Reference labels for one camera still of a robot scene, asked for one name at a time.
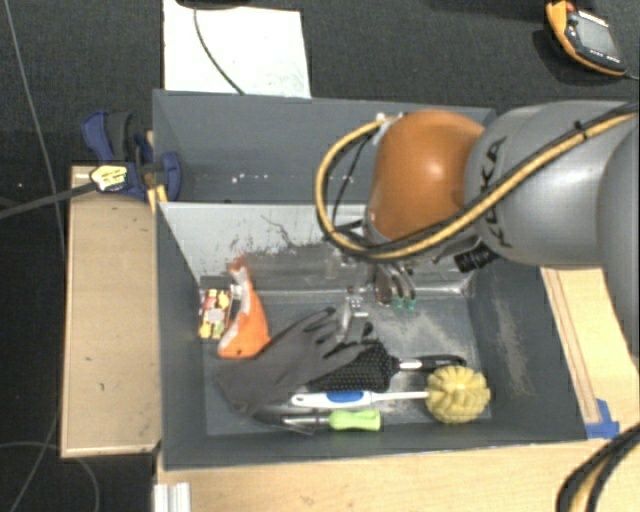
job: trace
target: wooden board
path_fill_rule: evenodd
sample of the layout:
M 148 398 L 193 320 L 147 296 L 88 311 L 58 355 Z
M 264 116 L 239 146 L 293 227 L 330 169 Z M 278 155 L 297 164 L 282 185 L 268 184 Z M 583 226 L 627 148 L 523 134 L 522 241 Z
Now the wooden board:
M 90 169 L 74 168 L 72 186 Z M 140 201 L 71 201 L 63 457 L 148 452 L 160 439 L 153 237 Z

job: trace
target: black glove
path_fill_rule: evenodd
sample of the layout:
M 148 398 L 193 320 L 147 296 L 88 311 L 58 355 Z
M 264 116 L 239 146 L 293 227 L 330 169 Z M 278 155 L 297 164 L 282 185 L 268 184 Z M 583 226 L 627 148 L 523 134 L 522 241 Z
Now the black glove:
M 236 411 L 252 416 L 263 405 L 284 402 L 307 382 L 353 361 L 365 345 L 337 342 L 334 309 L 300 320 L 274 336 L 253 359 L 228 361 L 215 381 Z

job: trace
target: green handle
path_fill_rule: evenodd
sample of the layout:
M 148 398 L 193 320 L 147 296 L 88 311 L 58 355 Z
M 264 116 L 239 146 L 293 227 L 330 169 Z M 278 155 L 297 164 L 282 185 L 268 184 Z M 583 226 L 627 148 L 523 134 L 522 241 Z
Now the green handle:
M 364 411 L 333 411 L 329 415 L 329 426 L 333 430 L 368 430 L 377 432 L 382 427 L 382 417 L 377 409 L 366 409 Z

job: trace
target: wooden table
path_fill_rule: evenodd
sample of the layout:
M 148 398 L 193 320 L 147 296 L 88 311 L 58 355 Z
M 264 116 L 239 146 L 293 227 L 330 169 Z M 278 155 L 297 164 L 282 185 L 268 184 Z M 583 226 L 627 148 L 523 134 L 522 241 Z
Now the wooden table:
M 73 169 L 74 186 L 87 171 Z M 160 439 L 152 224 L 148 206 L 121 196 L 71 203 L 63 457 L 151 452 Z M 569 360 L 584 360 L 570 364 L 581 388 L 606 400 L 623 429 L 637 423 L 638 374 L 602 273 L 544 276 Z M 158 464 L 156 478 L 188 482 L 194 512 L 551 511 L 564 478 L 603 443 L 179 472 Z M 640 510 L 639 481 L 636 450 L 599 510 Z

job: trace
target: white paper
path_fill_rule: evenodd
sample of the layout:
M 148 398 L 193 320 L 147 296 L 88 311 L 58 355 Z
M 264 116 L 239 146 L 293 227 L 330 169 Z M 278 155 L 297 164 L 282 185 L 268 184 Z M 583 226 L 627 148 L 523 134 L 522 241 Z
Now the white paper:
M 209 51 L 244 92 L 311 96 L 299 12 L 253 7 L 199 10 L 198 23 Z M 164 0 L 164 87 L 234 92 L 202 48 L 193 10 L 175 0 Z

